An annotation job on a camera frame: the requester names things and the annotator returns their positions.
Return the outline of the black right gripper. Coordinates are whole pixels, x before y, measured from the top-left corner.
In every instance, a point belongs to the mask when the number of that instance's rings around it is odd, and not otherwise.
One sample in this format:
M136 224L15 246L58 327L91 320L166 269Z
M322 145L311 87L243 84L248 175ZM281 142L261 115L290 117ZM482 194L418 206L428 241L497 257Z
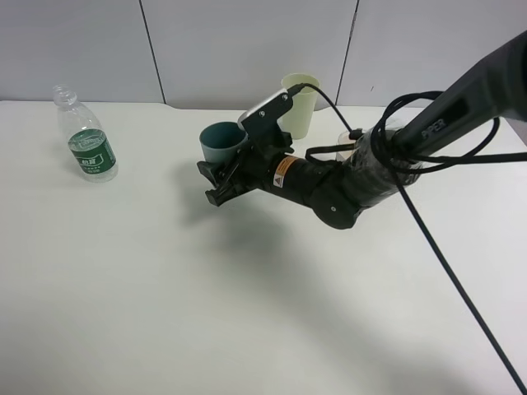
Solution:
M221 163L199 161L198 172L217 188L205 192L215 207L255 189L291 202L327 202L329 167L292 154L292 139L266 146L260 153L249 143Z

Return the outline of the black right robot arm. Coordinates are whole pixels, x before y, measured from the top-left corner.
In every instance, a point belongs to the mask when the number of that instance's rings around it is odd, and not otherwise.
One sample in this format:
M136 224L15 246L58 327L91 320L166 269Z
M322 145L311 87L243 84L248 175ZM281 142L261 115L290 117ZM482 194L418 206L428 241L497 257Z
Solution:
M349 143L312 147L296 157L292 139L277 121L308 88L298 83L246 111L238 128L246 139L232 153L197 164L212 185L208 201L220 206L252 190L310 208L337 230L354 226L366 209L422 174L456 165L519 162L525 153L462 156L440 150L480 125L526 118L526 36L491 52L445 91L400 96L369 131L350 129Z

